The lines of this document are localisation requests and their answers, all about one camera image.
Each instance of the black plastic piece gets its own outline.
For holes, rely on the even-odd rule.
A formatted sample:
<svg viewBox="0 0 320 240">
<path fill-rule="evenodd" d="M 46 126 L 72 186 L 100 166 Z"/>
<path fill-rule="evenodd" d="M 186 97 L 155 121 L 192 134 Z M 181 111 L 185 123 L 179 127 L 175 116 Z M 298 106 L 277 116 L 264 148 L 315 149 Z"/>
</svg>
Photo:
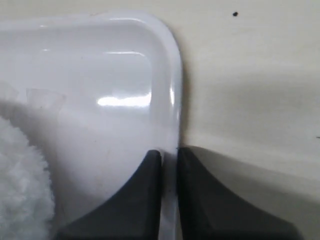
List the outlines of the black plastic piece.
<svg viewBox="0 0 320 240">
<path fill-rule="evenodd" d="M 189 148 L 181 148 L 177 191 L 184 240 L 301 240 L 297 229 L 222 185 Z"/>
<path fill-rule="evenodd" d="M 147 152 L 129 181 L 106 203 L 61 229 L 56 240 L 156 240 L 161 209 L 161 155 Z"/>
</svg>

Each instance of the white surface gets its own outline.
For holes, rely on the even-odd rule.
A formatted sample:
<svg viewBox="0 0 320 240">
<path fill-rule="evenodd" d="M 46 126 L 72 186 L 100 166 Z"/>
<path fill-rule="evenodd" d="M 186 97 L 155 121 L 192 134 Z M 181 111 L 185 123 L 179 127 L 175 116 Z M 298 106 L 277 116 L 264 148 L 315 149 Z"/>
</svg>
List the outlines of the white surface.
<svg viewBox="0 0 320 240">
<path fill-rule="evenodd" d="M 5 114 L 49 161 L 58 226 L 112 196 L 148 150 L 163 150 L 165 167 L 175 160 L 181 59 L 170 31 L 149 15 L 0 23 L 0 73 Z M 164 240 L 175 235 L 175 181 L 167 177 Z"/>
<path fill-rule="evenodd" d="M 198 153 L 236 193 L 320 239 L 320 1 L 1 0 L 0 18 L 112 9 L 152 13 L 178 40 L 183 143 L 227 156 Z"/>
</svg>

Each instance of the white plastic tray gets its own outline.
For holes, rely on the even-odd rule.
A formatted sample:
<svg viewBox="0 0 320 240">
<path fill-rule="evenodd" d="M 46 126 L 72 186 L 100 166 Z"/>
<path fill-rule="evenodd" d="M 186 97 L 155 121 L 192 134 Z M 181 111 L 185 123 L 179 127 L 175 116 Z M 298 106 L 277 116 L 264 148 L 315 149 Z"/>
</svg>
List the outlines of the white plastic tray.
<svg viewBox="0 0 320 240">
<path fill-rule="evenodd" d="M 0 111 L 42 148 L 55 227 L 88 213 L 161 149 L 159 238 L 175 238 L 182 64 L 170 31 L 136 12 L 0 23 Z"/>
</svg>

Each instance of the beige surface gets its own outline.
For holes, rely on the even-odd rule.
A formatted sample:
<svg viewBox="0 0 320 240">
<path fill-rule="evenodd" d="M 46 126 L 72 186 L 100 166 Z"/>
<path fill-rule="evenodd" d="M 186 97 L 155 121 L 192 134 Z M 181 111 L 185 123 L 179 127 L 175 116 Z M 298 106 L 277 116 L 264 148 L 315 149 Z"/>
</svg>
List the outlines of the beige surface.
<svg viewBox="0 0 320 240">
<path fill-rule="evenodd" d="M 173 31 L 182 143 L 206 148 L 195 151 L 239 195 L 320 239 L 320 2 L 0 0 L 0 20 L 114 9 L 152 13 Z"/>
</svg>

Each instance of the fluffy white cloth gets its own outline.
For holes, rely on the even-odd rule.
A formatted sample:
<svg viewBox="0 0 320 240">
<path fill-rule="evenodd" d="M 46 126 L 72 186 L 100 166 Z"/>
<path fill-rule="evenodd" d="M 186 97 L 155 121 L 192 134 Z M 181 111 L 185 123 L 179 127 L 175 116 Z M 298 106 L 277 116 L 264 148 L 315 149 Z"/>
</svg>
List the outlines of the fluffy white cloth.
<svg viewBox="0 0 320 240">
<path fill-rule="evenodd" d="M 0 117 L 0 240 L 46 240 L 53 216 L 47 162 Z"/>
</svg>

